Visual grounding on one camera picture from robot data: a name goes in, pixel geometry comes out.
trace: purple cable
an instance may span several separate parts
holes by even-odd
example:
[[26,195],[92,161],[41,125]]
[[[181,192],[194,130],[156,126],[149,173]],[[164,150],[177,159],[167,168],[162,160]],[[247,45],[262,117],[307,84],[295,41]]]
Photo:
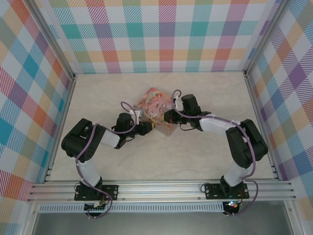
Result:
[[102,190],[100,190],[100,189],[98,189],[98,188],[92,186],[87,180],[84,179],[84,176],[83,176],[82,172],[81,172],[80,169],[79,169],[79,161],[78,161],[78,160],[79,160],[79,158],[83,155],[83,153],[87,150],[87,148],[89,147],[89,145],[90,145],[90,143],[91,143],[91,141],[92,141],[92,139],[93,139],[94,132],[95,132],[95,130],[96,130],[96,126],[97,126],[97,125],[98,125],[98,123],[96,123],[96,124],[93,126],[92,132],[91,132],[91,135],[90,135],[90,138],[89,138],[89,140],[88,140],[86,146],[83,148],[83,150],[82,150],[82,151],[77,155],[77,157],[75,158],[76,169],[77,169],[77,171],[78,171],[79,176],[82,178],[83,182],[84,182],[88,187],[90,187],[90,188],[92,188],[92,189],[94,189],[94,190],[96,190],[96,191],[98,191],[98,192],[100,192],[100,193],[106,195],[106,196],[109,198],[109,200],[111,201],[109,208],[108,208],[105,212],[101,213],[99,216],[91,216],[91,215],[89,214],[89,211],[90,211],[90,210],[88,210],[88,211],[87,211],[87,215],[89,216],[89,218],[93,218],[93,219],[98,219],[98,218],[103,217],[105,214],[107,214],[107,213],[109,212],[109,210],[111,209],[112,204],[113,204],[113,200],[112,200],[111,196],[110,196],[107,192],[104,192],[104,191],[102,191]]
[[[246,134],[246,132],[244,131],[244,129],[243,129],[240,125],[238,125],[237,123],[235,123],[234,121],[230,121],[230,120],[227,120],[227,119],[222,118],[222,117],[217,117],[217,116],[188,116],[188,115],[182,114],[180,111],[177,110],[176,105],[175,105],[175,102],[174,102],[174,95],[175,95],[176,92],[179,92],[179,97],[181,96],[181,90],[179,90],[179,89],[174,90],[174,92],[172,93],[172,105],[173,105],[175,111],[176,111],[179,115],[181,115],[182,117],[185,117],[185,118],[210,118],[210,119],[213,119],[213,118],[214,118],[214,119],[217,119],[217,120],[221,120],[221,121],[223,121],[223,122],[226,122],[226,123],[231,123],[231,124],[235,125],[236,127],[238,127],[238,129],[242,132],[243,136],[245,137],[245,139],[246,139],[246,141],[247,141],[247,143],[248,143],[248,146],[249,146],[249,149],[250,149],[251,155],[252,155],[252,162],[253,162],[253,163],[252,163],[252,164],[253,164],[253,167],[252,167],[251,173],[248,174],[248,175],[246,175],[246,176],[244,176],[244,177],[242,178],[242,180],[244,180],[244,179],[246,179],[246,178],[252,176],[252,175],[254,174],[255,168],[256,168],[255,154],[254,154],[254,151],[253,151],[253,147],[252,147],[251,141],[250,141],[248,135]],[[255,185],[256,185],[256,193],[255,193],[255,196],[254,196],[252,202],[250,203],[250,205],[246,207],[246,208],[248,209],[248,208],[250,208],[250,207],[253,205],[253,203],[255,202],[256,197],[257,197],[257,195],[258,195],[259,187],[258,187],[257,183],[256,183],[254,180],[246,180],[246,181],[254,182]],[[242,213],[245,212],[245,211],[246,211],[246,209],[244,209],[244,210],[241,211],[240,213],[237,213],[237,215],[242,214]]]
[[126,134],[126,133],[128,133],[128,132],[131,132],[131,131],[136,127],[137,114],[136,114],[134,108],[133,108],[130,104],[128,104],[128,103],[122,101],[122,102],[121,102],[121,106],[122,106],[122,108],[123,108],[125,111],[127,111],[127,112],[129,112],[130,110],[127,110],[127,109],[123,106],[123,104],[126,104],[126,105],[127,105],[128,107],[130,107],[130,109],[133,111],[133,113],[134,113],[134,115],[135,115],[135,121],[134,121],[134,124],[133,124],[133,126],[131,127],[131,129],[129,129],[128,131],[113,131],[113,130],[111,130],[111,132],[114,133],[114,134]]

